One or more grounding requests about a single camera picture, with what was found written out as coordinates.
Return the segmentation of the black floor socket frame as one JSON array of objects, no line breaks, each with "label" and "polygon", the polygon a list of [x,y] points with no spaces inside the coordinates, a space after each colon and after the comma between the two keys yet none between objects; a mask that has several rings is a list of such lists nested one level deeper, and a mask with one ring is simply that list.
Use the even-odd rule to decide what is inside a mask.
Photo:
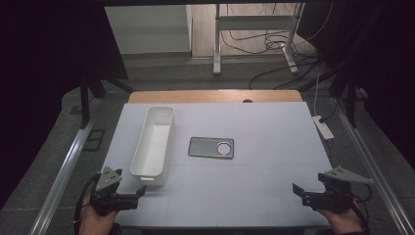
[{"label": "black floor socket frame", "polygon": [[85,141],[83,150],[86,152],[97,152],[103,143],[105,129],[92,129]]}]

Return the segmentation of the wooden table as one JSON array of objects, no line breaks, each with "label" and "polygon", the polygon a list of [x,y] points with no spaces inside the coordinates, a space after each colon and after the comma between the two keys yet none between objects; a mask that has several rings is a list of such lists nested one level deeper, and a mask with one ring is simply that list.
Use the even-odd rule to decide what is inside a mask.
[{"label": "wooden table", "polygon": [[297,90],[183,90],[136,91],[128,103],[243,103],[246,99],[254,103],[302,101]]}]

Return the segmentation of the person's right hand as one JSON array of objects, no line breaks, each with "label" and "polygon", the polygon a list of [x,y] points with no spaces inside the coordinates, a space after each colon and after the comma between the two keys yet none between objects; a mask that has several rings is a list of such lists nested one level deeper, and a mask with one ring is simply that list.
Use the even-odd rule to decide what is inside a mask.
[{"label": "person's right hand", "polygon": [[363,224],[353,210],[348,210],[344,213],[334,213],[325,210],[318,210],[318,212],[327,219],[335,235],[364,232]]}]

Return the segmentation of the white table board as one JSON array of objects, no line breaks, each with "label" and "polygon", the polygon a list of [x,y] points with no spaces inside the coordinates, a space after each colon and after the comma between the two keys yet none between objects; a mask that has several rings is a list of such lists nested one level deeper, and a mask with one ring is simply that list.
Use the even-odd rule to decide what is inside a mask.
[{"label": "white table board", "polygon": [[[330,169],[304,102],[175,104],[167,179],[119,223],[147,228],[311,227],[327,221],[292,191]],[[231,160],[189,156],[190,140],[234,141]]]}]

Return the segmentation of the white power strip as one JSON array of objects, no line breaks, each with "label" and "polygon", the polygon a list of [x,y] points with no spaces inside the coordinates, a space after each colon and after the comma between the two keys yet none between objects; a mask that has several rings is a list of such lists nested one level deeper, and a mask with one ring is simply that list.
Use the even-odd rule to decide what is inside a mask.
[{"label": "white power strip", "polygon": [[330,128],[328,127],[328,125],[326,124],[324,118],[322,118],[321,116],[314,116],[312,120],[314,121],[314,124],[318,132],[320,133],[320,135],[323,137],[324,140],[331,140],[334,138],[334,135],[332,131],[330,130]]}]

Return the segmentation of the person's left hand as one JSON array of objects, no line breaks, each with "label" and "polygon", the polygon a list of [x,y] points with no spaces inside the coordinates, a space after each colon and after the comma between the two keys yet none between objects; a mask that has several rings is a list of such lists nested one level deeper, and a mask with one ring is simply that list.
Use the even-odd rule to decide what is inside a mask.
[{"label": "person's left hand", "polygon": [[110,235],[113,231],[117,211],[100,215],[89,204],[89,201],[90,195],[87,194],[82,200],[78,235]]}]

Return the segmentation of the black metal stand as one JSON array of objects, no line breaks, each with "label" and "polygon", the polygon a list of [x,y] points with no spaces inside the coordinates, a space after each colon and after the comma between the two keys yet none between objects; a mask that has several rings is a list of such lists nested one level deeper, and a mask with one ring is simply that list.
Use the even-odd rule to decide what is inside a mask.
[{"label": "black metal stand", "polygon": [[346,118],[352,127],[355,122],[356,79],[349,72],[339,71],[329,87],[331,97],[340,97],[346,89]]},{"label": "black metal stand", "polygon": [[107,93],[102,81],[105,80],[110,84],[120,88],[128,94],[132,94],[134,89],[121,82],[118,79],[105,75],[104,73],[97,73],[96,75],[83,75],[80,78],[80,99],[81,99],[81,129],[84,129],[91,119],[89,106],[89,92],[97,99],[103,99]]}]

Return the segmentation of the aluminium floor rail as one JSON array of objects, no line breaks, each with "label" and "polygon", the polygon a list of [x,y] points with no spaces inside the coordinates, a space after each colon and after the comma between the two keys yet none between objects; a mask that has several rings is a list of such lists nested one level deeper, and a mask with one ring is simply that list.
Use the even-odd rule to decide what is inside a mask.
[{"label": "aluminium floor rail", "polygon": [[336,101],[334,98],[332,98],[331,101],[336,106],[336,114],[340,117],[360,159],[363,161],[368,173],[373,178],[380,197],[392,216],[392,220],[399,230],[400,235],[415,235],[415,226],[410,221],[404,207],[381,172],[381,169],[377,165],[372,153],[360,135],[359,130],[356,127],[353,127],[347,119],[346,108],[342,103]]},{"label": "aluminium floor rail", "polygon": [[28,232],[28,235],[45,235],[47,232],[58,204],[68,186],[69,179],[89,136],[102,102],[102,99],[93,99],[92,104],[89,108],[90,118],[87,120],[86,124],[77,131],[69,151],[61,165],[61,168],[36,219],[32,224],[32,227]]}]

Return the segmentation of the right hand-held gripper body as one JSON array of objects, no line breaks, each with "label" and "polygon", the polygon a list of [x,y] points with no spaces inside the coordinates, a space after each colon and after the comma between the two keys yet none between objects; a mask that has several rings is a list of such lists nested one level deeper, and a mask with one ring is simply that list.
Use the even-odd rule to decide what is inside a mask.
[{"label": "right hand-held gripper body", "polygon": [[351,184],[369,185],[374,183],[373,179],[361,176],[341,166],[337,166],[323,174],[327,177],[326,182],[321,182],[325,187],[325,191],[323,193],[304,191],[301,196],[304,206],[309,206],[314,210],[320,209],[334,213],[347,212],[353,205]]}]

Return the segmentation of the grey phone case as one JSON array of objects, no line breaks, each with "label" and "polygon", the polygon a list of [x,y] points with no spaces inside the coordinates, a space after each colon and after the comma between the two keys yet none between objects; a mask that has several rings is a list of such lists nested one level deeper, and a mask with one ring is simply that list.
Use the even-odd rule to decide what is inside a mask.
[{"label": "grey phone case", "polygon": [[233,159],[234,140],[231,138],[192,137],[188,155],[198,158]]}]

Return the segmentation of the white plastic storage bin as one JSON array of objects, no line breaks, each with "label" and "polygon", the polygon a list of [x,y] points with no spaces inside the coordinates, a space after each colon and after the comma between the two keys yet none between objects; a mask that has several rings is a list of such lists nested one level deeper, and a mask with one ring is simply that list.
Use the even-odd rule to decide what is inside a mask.
[{"label": "white plastic storage bin", "polygon": [[151,107],[147,111],[130,166],[142,185],[162,186],[166,181],[173,118],[171,107]]}]

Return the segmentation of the black curtain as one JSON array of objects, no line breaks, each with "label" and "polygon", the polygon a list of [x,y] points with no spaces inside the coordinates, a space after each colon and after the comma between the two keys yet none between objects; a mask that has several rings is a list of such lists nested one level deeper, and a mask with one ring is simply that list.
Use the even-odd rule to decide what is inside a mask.
[{"label": "black curtain", "polygon": [[105,5],[0,0],[0,210],[86,77],[126,78]]},{"label": "black curtain", "polygon": [[311,0],[299,34],[354,75],[366,111],[415,167],[415,0]]}]

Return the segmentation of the white metal desk frame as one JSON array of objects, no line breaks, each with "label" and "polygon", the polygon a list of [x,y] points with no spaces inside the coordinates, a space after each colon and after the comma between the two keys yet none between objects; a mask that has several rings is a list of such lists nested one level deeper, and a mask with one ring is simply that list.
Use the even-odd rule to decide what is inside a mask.
[{"label": "white metal desk frame", "polygon": [[287,41],[282,46],[291,74],[298,74],[299,69],[292,54],[292,43],[300,21],[303,4],[298,3],[292,16],[221,16],[220,5],[215,5],[213,74],[221,73],[220,32],[222,30],[288,30]]}]

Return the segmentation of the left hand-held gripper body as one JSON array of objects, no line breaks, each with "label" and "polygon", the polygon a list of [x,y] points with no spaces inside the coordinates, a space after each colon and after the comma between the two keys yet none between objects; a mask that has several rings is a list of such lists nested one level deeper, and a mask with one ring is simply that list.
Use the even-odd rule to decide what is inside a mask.
[{"label": "left hand-held gripper body", "polygon": [[90,205],[100,215],[110,212],[135,210],[138,207],[136,194],[119,194],[119,177],[113,169],[105,166],[98,176],[90,194]]}]

